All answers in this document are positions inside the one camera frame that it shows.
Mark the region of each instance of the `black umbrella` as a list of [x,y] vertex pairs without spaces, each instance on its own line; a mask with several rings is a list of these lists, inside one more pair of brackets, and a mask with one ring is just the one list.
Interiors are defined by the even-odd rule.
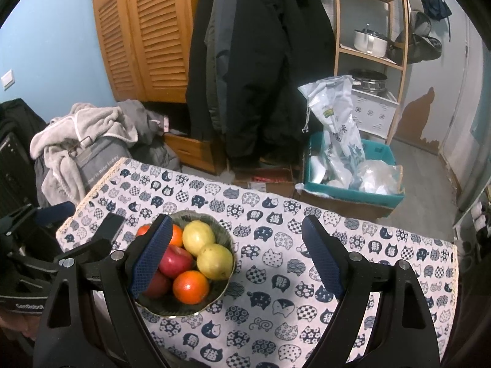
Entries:
[[448,8],[447,3],[443,0],[421,0],[421,2],[423,3],[425,14],[431,19],[441,21],[442,19],[447,18],[448,41],[450,41],[450,19],[448,17],[452,14],[452,11]]

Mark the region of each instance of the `wooden drawer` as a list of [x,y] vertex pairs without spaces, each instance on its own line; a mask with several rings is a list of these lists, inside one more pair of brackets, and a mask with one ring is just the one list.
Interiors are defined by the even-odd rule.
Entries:
[[226,160],[223,145],[218,141],[197,141],[170,133],[164,135],[164,141],[177,153],[185,165],[216,175],[225,168]]

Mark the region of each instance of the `orange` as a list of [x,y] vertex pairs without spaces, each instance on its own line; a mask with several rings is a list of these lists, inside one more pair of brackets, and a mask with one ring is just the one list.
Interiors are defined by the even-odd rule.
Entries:
[[185,271],[172,284],[172,292],[184,304],[198,304],[210,292],[210,284],[199,271]]
[[137,236],[145,235],[149,228],[150,228],[150,224],[145,224],[141,226],[140,228],[138,228]]
[[179,246],[180,248],[183,247],[183,230],[175,224],[172,226],[172,239],[170,240],[169,245]]

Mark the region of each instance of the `light switch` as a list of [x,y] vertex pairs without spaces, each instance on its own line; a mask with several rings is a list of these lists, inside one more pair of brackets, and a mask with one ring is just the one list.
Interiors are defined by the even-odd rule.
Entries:
[[2,76],[3,89],[8,89],[14,83],[14,72],[12,72],[12,70],[9,70],[6,74]]

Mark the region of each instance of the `green bowl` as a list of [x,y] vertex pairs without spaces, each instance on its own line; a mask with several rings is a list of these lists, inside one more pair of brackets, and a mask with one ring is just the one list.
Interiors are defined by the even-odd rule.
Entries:
[[[187,223],[194,220],[200,220],[203,223],[208,224],[215,234],[216,242],[225,246],[228,250],[230,250],[230,253],[232,253],[234,259],[233,267],[235,267],[235,254],[232,250],[232,238],[230,237],[228,231],[212,216],[208,214],[196,213],[195,211],[191,210],[182,210],[171,214],[170,217],[172,218],[173,223],[182,229],[184,229]],[[220,299],[227,289],[230,278],[222,281],[208,281],[210,282],[210,293],[208,296],[206,296],[205,300],[199,304],[189,305],[181,303],[174,297],[172,290],[159,299],[149,299],[144,295],[140,295],[140,297],[137,299],[137,303],[148,309],[148,311],[152,312],[153,314],[161,317],[192,316],[193,314],[203,311],[210,304]]]

